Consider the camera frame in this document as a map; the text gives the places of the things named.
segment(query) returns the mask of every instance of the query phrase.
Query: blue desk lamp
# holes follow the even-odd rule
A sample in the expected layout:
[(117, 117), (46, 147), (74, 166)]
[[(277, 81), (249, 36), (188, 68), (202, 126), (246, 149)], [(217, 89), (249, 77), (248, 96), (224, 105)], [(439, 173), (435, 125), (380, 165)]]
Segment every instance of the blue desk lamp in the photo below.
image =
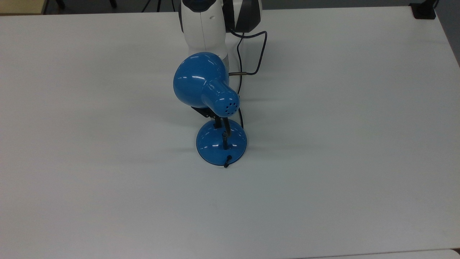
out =
[(191, 55), (177, 68), (173, 85), (181, 102), (214, 119), (205, 123), (196, 137), (201, 157), (225, 168), (236, 162), (246, 150), (247, 139), (243, 128), (228, 119), (238, 112), (240, 98), (228, 86), (229, 74), (222, 60), (209, 52)]

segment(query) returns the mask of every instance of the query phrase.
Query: white robot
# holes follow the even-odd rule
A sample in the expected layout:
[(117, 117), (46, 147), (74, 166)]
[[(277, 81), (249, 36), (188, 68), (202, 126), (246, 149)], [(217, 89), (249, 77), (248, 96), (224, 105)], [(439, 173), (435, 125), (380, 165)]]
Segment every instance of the white robot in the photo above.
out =
[(226, 32), (252, 31), (260, 22), (261, 12), (261, 0), (182, 0), (179, 20), (189, 56), (211, 52), (228, 68)]

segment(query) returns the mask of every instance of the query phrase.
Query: lamp shade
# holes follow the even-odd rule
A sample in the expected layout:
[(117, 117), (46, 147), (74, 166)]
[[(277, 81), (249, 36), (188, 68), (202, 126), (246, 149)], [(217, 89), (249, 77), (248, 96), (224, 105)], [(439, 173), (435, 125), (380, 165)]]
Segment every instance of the lamp shade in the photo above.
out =
[(238, 111), (240, 98), (229, 87), (229, 75), (219, 56), (210, 52), (191, 55), (174, 75), (177, 98), (195, 108), (209, 107), (219, 117), (230, 117)]

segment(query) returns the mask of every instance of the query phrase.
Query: round blue base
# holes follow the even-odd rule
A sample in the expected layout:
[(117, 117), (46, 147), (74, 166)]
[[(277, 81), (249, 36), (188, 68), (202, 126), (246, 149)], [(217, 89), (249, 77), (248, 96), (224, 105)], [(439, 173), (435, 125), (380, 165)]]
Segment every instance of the round blue base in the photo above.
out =
[(228, 149), (224, 150), (222, 133), (225, 132), (224, 124), (215, 129), (215, 121), (208, 121), (201, 127), (196, 136), (196, 149), (201, 157), (213, 165), (224, 165), (227, 156), (232, 156), (228, 164), (236, 162), (244, 154), (247, 146), (246, 133), (235, 121), (229, 120), (231, 136), (227, 138)]

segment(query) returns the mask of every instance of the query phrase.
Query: table surface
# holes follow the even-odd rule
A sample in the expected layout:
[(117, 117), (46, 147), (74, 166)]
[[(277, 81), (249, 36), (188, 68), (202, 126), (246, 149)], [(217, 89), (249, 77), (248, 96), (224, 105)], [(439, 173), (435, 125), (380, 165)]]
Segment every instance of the table surface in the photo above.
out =
[[(0, 24), (1, 258), (460, 247), (460, 69), (438, 19), (264, 11), (241, 91), (248, 148), (228, 169), (199, 156), (207, 120), (173, 93), (177, 14)], [(244, 41), (245, 69), (260, 44)]]

